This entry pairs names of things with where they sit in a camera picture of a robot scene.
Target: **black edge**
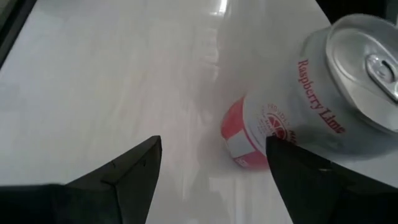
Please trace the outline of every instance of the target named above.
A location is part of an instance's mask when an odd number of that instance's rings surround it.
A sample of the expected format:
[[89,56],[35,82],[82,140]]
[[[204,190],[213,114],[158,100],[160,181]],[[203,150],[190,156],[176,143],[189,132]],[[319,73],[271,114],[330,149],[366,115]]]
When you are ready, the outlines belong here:
[[36,0],[18,0],[0,30],[0,68],[7,58]]

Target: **can rim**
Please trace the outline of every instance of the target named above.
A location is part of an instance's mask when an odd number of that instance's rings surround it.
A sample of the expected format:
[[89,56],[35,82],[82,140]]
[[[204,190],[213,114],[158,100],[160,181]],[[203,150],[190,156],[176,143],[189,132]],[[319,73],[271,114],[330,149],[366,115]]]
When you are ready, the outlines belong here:
[[389,21],[385,21],[384,19],[381,19],[376,16],[371,16],[371,15],[365,15],[365,14],[352,14],[348,15],[345,17],[342,17],[338,21],[336,21],[332,26],[331,29],[326,37],[326,46],[325,46],[325,53],[326,53],[326,60],[327,64],[330,69],[330,75],[332,76],[332,79],[335,81],[335,84],[337,86],[337,89],[341,92],[343,95],[343,98],[348,102],[348,104],[354,108],[356,111],[359,111],[364,117],[365,121],[372,125],[375,126],[377,129],[381,129],[383,131],[387,131],[388,133],[394,133],[398,134],[398,129],[396,128],[397,124],[388,124],[385,120],[380,120],[380,119],[375,119],[377,116],[373,116],[374,114],[366,114],[361,108],[359,108],[357,100],[353,98],[353,95],[358,96],[358,92],[360,88],[354,88],[354,90],[351,88],[347,88],[346,86],[346,81],[343,79],[349,79],[346,72],[342,70],[339,66],[337,66],[337,61],[334,59],[333,56],[333,47],[332,47],[332,38],[336,32],[336,30],[341,29],[341,27],[344,25],[346,21],[349,21],[350,19],[358,19],[358,18],[364,18],[367,20],[373,20],[374,22],[379,22],[381,24],[384,24],[384,26],[388,26],[394,30],[398,29],[395,27],[394,24],[392,24]]

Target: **white label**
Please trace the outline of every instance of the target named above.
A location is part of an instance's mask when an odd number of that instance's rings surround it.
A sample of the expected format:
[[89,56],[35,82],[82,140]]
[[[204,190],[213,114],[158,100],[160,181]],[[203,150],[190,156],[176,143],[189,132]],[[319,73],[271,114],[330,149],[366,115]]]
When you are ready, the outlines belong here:
[[232,158],[241,157],[255,151],[253,146],[248,141],[243,130],[235,134],[233,137],[229,138],[227,140],[227,145]]

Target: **aluminum can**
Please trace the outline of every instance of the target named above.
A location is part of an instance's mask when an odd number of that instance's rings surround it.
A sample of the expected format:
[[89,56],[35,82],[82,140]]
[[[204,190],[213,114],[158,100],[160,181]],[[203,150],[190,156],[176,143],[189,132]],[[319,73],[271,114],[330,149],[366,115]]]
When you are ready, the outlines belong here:
[[280,73],[225,114],[231,157],[267,167],[266,137],[321,156],[374,156],[398,147],[398,30],[353,14],[305,39]]

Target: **white surface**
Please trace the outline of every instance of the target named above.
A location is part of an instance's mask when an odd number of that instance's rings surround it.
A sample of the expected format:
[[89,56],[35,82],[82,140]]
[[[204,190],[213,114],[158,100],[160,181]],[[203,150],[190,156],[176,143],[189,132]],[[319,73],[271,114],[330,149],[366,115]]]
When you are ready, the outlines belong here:
[[[326,26],[315,0],[38,0],[0,71],[0,184],[66,183],[159,134],[147,223],[291,223],[220,121]],[[398,185],[397,160],[346,165]]]

